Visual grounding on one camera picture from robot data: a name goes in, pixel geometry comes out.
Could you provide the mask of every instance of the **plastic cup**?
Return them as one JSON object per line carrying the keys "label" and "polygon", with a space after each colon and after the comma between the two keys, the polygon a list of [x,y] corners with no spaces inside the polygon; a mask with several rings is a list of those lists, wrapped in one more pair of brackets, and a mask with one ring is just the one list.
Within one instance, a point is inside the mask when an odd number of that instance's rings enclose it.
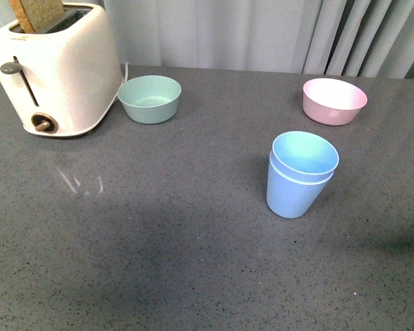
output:
{"label": "plastic cup", "polygon": [[302,216],[338,166],[337,150],[316,134],[291,131],[274,139],[269,155],[267,203],[281,217]]}

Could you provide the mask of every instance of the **bowl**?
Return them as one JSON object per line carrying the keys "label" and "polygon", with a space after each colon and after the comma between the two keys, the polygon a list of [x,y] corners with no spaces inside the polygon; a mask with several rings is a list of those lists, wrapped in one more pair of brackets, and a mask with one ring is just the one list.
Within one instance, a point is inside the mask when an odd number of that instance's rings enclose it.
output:
{"label": "bowl", "polygon": [[343,126],[366,105],[367,96],[356,86],[332,78],[317,78],[303,85],[303,110],[318,123]]}
{"label": "bowl", "polygon": [[133,121],[157,124],[176,114],[181,92],[174,79],[150,75],[126,81],[118,89],[118,99]]}

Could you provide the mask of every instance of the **blue cup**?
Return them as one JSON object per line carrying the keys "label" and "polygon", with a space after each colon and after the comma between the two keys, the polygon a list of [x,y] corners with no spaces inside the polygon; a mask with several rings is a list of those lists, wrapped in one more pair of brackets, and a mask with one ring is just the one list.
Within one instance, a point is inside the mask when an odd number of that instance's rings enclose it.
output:
{"label": "blue cup", "polygon": [[281,217],[302,216],[338,166],[337,150],[316,134],[291,131],[274,139],[269,155],[267,203]]}

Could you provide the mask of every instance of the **white curtain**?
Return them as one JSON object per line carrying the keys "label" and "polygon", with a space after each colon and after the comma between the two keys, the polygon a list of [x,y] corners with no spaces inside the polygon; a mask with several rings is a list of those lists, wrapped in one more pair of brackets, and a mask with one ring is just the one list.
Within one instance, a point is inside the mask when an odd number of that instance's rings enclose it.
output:
{"label": "white curtain", "polygon": [[75,2],[105,7],[122,63],[414,78],[414,0]]}

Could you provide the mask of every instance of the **cup rim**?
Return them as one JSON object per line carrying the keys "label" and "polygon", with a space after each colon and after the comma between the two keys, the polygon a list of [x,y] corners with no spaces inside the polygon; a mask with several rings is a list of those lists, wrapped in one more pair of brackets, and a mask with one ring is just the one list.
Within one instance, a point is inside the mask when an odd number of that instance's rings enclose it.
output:
{"label": "cup rim", "polygon": [[320,185],[320,184],[323,184],[323,183],[326,183],[327,181],[329,181],[329,179],[331,179],[333,174],[334,174],[334,171],[333,171],[332,173],[330,173],[328,175],[328,177],[326,177],[325,179],[321,179],[320,181],[300,181],[298,179],[294,179],[294,178],[291,178],[290,176],[287,176],[286,174],[281,172],[279,169],[277,169],[275,163],[272,161],[271,155],[270,155],[269,164],[273,167],[273,170],[276,171],[277,174],[279,174],[283,178],[287,179],[288,181],[292,181],[293,183],[297,183],[297,184],[300,184],[300,185],[307,185],[307,186]]}
{"label": "cup rim", "polygon": [[[335,152],[335,155],[337,156],[337,161],[335,162],[335,165],[330,170],[327,170],[327,171],[324,171],[324,172],[306,172],[306,171],[301,171],[301,170],[294,169],[290,165],[287,165],[284,161],[282,161],[282,159],[276,154],[276,150],[274,149],[274,145],[275,145],[276,141],[279,140],[282,136],[285,136],[285,135],[288,135],[288,134],[297,134],[297,133],[317,137],[319,140],[323,140],[325,143],[329,144],[329,146],[332,148],[332,150]],[[271,150],[272,150],[273,155],[276,158],[276,160],[279,161],[284,167],[290,169],[293,172],[297,172],[299,174],[305,174],[305,175],[309,175],[309,176],[322,176],[324,174],[329,174],[330,172],[333,172],[338,167],[338,164],[340,162],[340,155],[338,154],[336,148],[329,141],[327,141],[323,137],[320,137],[317,134],[310,133],[310,132],[305,132],[305,131],[288,131],[288,132],[284,132],[284,133],[278,135],[273,141]]]}

